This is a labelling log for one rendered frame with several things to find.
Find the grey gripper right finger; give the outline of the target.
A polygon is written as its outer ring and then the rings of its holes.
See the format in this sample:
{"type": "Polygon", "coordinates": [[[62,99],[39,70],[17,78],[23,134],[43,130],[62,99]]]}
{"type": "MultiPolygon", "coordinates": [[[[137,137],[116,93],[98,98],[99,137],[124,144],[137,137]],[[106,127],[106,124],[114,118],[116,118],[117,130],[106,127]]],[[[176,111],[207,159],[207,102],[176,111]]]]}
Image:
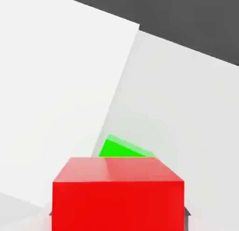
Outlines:
{"type": "Polygon", "coordinates": [[[191,216],[191,214],[185,207],[184,208],[184,231],[189,231],[189,216],[191,216]]]}

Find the small red cube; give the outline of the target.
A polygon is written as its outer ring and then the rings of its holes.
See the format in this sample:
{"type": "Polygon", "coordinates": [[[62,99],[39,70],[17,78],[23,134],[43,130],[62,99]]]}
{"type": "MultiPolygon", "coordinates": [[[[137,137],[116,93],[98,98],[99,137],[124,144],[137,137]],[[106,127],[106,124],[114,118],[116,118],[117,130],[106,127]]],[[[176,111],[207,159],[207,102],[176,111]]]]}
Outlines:
{"type": "Polygon", "coordinates": [[[53,181],[52,231],[184,231],[184,181],[154,157],[70,158],[53,181]]]}

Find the small green cube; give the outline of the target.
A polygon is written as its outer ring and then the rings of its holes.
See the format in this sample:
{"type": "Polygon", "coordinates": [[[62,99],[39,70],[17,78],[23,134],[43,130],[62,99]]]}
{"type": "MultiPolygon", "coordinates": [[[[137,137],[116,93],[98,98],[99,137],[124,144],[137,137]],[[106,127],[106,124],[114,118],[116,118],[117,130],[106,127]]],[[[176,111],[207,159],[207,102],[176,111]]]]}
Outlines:
{"type": "Polygon", "coordinates": [[[145,150],[130,142],[109,134],[98,155],[99,157],[156,157],[151,151],[145,150]]]}

